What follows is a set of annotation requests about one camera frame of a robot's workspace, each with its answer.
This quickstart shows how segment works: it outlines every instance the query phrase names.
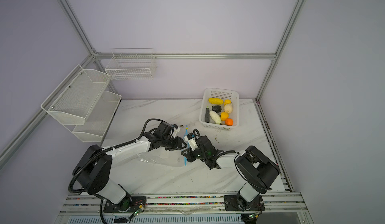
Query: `orange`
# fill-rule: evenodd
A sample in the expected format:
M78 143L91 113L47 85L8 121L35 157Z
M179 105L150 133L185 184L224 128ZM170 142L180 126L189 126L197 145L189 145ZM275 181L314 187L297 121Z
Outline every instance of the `orange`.
M226 125L233 126L233 119L227 118L224 122Z

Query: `white wall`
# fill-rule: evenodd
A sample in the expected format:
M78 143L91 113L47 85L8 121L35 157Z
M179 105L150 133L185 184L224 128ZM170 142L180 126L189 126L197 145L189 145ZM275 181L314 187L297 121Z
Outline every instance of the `white wall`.
M320 223L384 223L385 0L307 0L262 97Z
M109 60L102 60L107 66ZM270 60L157 60L153 80L112 81L123 99L202 98L206 88L255 98Z
M296 0L70 0L99 52L275 52Z
M0 0L0 26L1 150L87 51L57 0ZM1 173L0 222L53 223L90 144L46 117Z

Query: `transparent plastic bag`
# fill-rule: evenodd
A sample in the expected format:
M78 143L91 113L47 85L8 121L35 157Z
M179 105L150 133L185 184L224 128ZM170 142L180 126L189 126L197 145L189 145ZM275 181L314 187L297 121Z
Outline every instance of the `transparent plastic bag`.
M138 160L146 163L182 167L184 166L184 157L180 152L181 150L169 151L164 150L163 147L159 147L158 149L137 155Z

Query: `white mesh shelf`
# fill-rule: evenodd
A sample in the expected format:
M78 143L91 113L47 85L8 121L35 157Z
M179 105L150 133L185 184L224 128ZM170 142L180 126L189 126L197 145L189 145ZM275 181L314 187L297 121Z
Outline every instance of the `white mesh shelf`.
M153 49L113 48L113 57L105 68L112 80L153 79L156 60Z
M82 69L50 106L44 108L62 125L84 125L110 82L110 75Z
M84 125L76 125L72 133L83 142L101 142L121 97L104 91Z

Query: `white table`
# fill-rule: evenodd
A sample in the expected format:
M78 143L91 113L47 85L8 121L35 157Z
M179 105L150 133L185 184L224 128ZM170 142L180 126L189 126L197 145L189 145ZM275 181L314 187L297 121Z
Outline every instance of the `white table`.
M102 146L113 146L135 139L147 119L158 118L170 124L188 125L189 133L194 128L198 129L201 135L207 135L216 149L241 151L254 145L275 162L252 99L240 100L240 125L230 131L202 126L198 121L201 101L123 100ZM158 125L158 121L150 121L146 131ZM181 129L178 136L183 137L185 127ZM174 166L141 161L151 156L155 156L153 159L158 162ZM163 147L119 163L111 169L110 178L131 194L234 193L245 184L234 168L209 170L200 160L185 166L180 150L170 152ZM280 176L271 188L273 190L269 192L285 191Z

